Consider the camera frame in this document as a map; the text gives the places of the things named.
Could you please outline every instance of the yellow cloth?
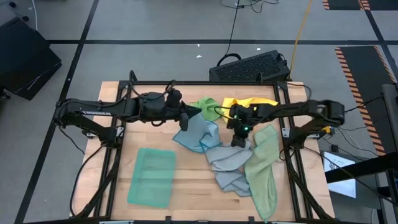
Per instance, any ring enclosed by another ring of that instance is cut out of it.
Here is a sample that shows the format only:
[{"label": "yellow cloth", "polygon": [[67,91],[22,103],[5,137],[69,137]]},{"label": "yellow cloth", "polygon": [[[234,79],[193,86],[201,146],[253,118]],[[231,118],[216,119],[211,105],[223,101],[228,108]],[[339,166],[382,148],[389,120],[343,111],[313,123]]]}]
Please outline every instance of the yellow cloth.
[{"label": "yellow cloth", "polygon": [[[227,98],[226,97],[226,98],[224,98],[223,107],[229,108],[232,105],[239,104],[239,105],[242,105],[242,106],[248,108],[251,103],[268,103],[272,106],[275,106],[278,104],[278,102],[276,102],[274,100],[269,100],[269,99],[260,98],[260,97],[252,97],[252,98],[248,98],[245,100],[237,100],[236,98]],[[229,109],[222,108],[221,112],[224,114],[224,116],[229,117]],[[225,122],[228,122],[228,120],[226,118],[223,117],[223,119]]]}]

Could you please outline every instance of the light blue towel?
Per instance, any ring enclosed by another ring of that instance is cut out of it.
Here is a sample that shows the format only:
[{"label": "light blue towel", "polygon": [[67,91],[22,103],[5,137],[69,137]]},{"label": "light blue towel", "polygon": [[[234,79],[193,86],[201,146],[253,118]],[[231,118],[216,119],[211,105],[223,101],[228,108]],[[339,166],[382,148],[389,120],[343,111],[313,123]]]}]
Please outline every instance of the light blue towel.
[{"label": "light blue towel", "polygon": [[204,153],[208,148],[220,145],[218,125],[205,121],[201,113],[188,121],[187,131],[179,131],[173,140],[191,151]]}]

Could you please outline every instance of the metal bracket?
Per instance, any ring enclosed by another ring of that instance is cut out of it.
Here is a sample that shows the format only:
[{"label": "metal bracket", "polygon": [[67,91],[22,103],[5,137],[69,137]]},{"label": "metal bracket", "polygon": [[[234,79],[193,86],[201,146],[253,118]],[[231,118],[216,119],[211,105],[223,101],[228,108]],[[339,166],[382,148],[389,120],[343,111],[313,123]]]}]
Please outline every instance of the metal bracket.
[{"label": "metal bracket", "polygon": [[[85,134],[85,136],[87,136],[89,139],[97,137],[97,135],[95,135],[93,133],[89,133],[89,132],[83,133],[83,134]],[[117,127],[116,128],[116,137],[121,137],[121,136],[123,136],[123,134],[124,134],[124,127],[121,127],[121,126]]]},{"label": "metal bracket", "polygon": [[172,217],[171,216],[166,216],[164,224],[171,224],[171,222],[172,222]]},{"label": "metal bracket", "polygon": [[249,224],[254,224],[254,223],[255,223],[254,217],[249,217]]},{"label": "metal bracket", "polygon": [[287,90],[287,83],[286,82],[281,82],[281,81],[276,81],[276,84],[278,87],[280,87],[283,90]]},{"label": "metal bracket", "polygon": [[116,137],[121,137],[124,134],[124,127],[119,126],[116,128]]},{"label": "metal bracket", "polygon": [[119,81],[118,90],[129,87],[129,81]]},{"label": "metal bracket", "polygon": [[[290,136],[290,128],[282,128],[282,137],[289,138],[289,136]],[[307,136],[307,138],[318,139],[319,134],[310,134],[309,136]]]}]

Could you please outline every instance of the black box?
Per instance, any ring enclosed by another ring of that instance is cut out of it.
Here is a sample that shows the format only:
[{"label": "black box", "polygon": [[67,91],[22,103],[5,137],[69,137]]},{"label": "black box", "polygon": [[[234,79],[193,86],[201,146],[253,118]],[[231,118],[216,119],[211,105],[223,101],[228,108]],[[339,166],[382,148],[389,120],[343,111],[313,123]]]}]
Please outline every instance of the black box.
[{"label": "black box", "polygon": [[285,81],[290,70],[278,51],[227,63],[209,70],[209,81]]},{"label": "black box", "polygon": [[27,100],[61,66],[50,44],[19,18],[0,27],[0,86]]}]

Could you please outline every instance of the gray towel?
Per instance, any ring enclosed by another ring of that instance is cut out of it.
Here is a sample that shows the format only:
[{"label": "gray towel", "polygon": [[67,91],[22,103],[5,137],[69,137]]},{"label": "gray towel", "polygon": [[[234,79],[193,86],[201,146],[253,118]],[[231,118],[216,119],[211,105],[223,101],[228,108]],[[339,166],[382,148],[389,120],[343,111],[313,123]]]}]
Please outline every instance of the gray towel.
[{"label": "gray towel", "polygon": [[241,167],[252,155],[250,141],[246,140],[245,148],[239,146],[216,146],[209,148],[205,154],[207,161],[215,171],[232,171]]},{"label": "gray towel", "polygon": [[235,191],[241,197],[251,195],[249,184],[241,171],[214,171],[214,173],[217,183],[224,192]]},{"label": "gray towel", "polygon": [[216,181],[224,192],[235,191],[241,197],[251,195],[244,173],[238,170],[253,153],[250,150],[250,144],[250,141],[246,140],[245,148],[217,146],[205,151],[207,161],[214,170]]}]

